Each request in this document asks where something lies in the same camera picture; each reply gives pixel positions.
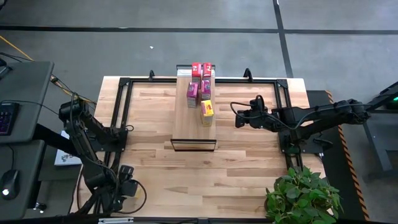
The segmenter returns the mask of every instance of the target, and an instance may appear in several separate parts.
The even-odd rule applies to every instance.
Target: yellow cable
[[[21,49],[17,48],[14,44],[12,44],[11,42],[9,42],[9,41],[8,41],[7,39],[5,39],[3,36],[0,35],[0,39],[2,39],[3,41],[5,41],[5,43],[9,44],[11,47],[13,47],[13,48],[16,49],[17,51],[19,51],[21,54],[25,55],[25,57],[27,57],[29,60],[34,61],[31,57],[29,57],[29,55],[25,54],[25,52],[23,52]],[[59,86],[59,87],[62,89],[62,91],[64,91],[66,94],[72,96],[72,93],[71,93],[70,91],[68,91],[68,90],[65,90],[65,88],[64,88],[61,84],[59,84],[59,82],[55,82],[54,84],[56,84],[57,86]],[[89,99],[87,99],[87,98],[85,98],[85,97],[79,96],[79,98],[81,98],[81,99],[84,100],[84,101],[87,101],[87,102],[90,102],[90,103],[94,103],[93,101],[91,101],[91,100],[89,100]]]

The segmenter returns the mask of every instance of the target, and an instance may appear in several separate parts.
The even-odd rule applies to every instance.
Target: wooden table
[[[119,78],[104,77],[102,83],[95,117],[104,126],[111,123]],[[287,80],[292,106],[308,107],[304,80]],[[285,158],[276,133],[252,129],[249,125],[235,128],[235,115],[229,102],[248,103],[260,94],[269,109],[275,108],[272,85],[216,84],[218,148],[215,152],[172,149],[175,86],[175,83],[135,83],[132,89],[127,124],[133,125],[134,131],[129,133],[121,164],[135,168],[134,178],[148,192],[147,203],[133,216],[264,217],[266,187],[271,190],[275,179],[287,173]],[[325,176],[319,158],[311,154],[302,157],[305,166]],[[89,196],[82,183],[81,203]],[[76,210],[74,202],[72,211]],[[142,192],[139,192],[138,198],[124,202],[124,211],[134,210],[141,202]]]

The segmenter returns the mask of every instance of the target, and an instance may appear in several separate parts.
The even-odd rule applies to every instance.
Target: wooden shelf
[[[216,114],[210,127],[201,123],[201,108],[189,108],[187,88],[191,77],[178,77],[175,93],[175,117],[172,143],[176,151],[214,151],[216,148]],[[215,106],[215,80],[211,79],[211,104]]]

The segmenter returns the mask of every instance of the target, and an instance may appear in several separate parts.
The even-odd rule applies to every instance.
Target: red box
[[[203,80],[211,81],[211,63],[210,62],[203,64]]]
[[[192,82],[197,83],[200,88],[201,84],[201,63],[192,63]]]

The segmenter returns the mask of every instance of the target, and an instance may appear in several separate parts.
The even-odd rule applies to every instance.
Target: wooden board
[[[187,88],[191,82],[191,77],[178,77],[176,96],[175,96],[175,116],[173,139],[216,139],[216,116],[213,117],[213,123],[210,127],[203,127],[201,123],[201,108],[189,108],[187,105]],[[215,81],[211,79],[211,102],[215,103]],[[214,144],[175,144],[175,148],[184,150],[202,150],[214,149]]]
[[[103,80],[95,117],[105,126],[111,122],[118,82],[119,77],[104,77]],[[288,84],[292,105],[308,107],[303,80],[288,79]],[[175,91],[175,83],[134,84],[127,124],[133,125],[135,130],[129,133],[121,164],[135,167],[134,178],[144,184],[148,199],[143,209],[133,215],[264,217],[265,188],[271,190],[275,179],[287,173],[285,159],[280,153],[276,133],[249,126],[234,127],[229,102],[247,103],[261,94],[268,108],[274,108],[273,87],[217,84],[218,150],[215,152],[174,152],[171,148]],[[302,156],[307,167],[325,176],[319,158],[309,154]],[[83,204],[90,196],[84,183],[80,192]],[[140,190],[137,198],[124,202],[124,211],[134,210],[141,202]],[[72,211],[75,210],[76,199],[72,206]]]

